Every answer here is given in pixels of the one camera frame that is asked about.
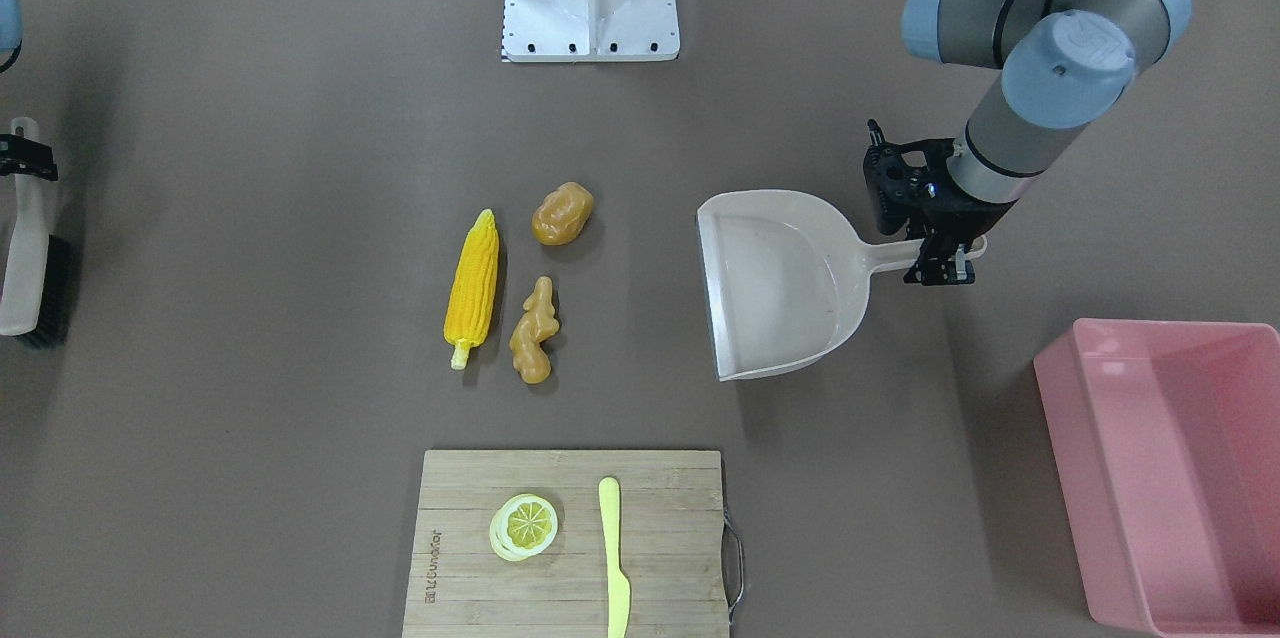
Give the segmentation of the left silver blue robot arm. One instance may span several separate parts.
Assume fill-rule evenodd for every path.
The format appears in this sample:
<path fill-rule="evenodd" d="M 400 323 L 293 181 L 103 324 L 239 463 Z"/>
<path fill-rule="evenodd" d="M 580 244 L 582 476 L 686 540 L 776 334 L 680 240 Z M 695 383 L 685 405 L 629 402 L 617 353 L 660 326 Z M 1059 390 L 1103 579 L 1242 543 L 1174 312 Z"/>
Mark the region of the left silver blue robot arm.
<path fill-rule="evenodd" d="M 1185 33 L 1192 0 L 906 0 L 913 55 L 995 69 L 957 136 L 868 152 L 883 234 L 922 246 L 908 283 L 968 284 L 979 237 Z"/>

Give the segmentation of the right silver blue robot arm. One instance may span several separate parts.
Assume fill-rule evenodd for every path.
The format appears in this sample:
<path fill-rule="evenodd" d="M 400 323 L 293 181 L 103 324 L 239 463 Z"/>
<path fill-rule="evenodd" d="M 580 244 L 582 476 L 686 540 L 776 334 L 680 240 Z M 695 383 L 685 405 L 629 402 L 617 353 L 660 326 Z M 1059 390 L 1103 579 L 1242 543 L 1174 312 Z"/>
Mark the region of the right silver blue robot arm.
<path fill-rule="evenodd" d="M 1 73 L 9 70 L 20 55 L 23 22 L 19 0 L 1 0 Z M 58 182 L 59 169 L 52 150 L 37 140 L 18 133 L 1 135 L 1 176 L 31 176 Z"/>

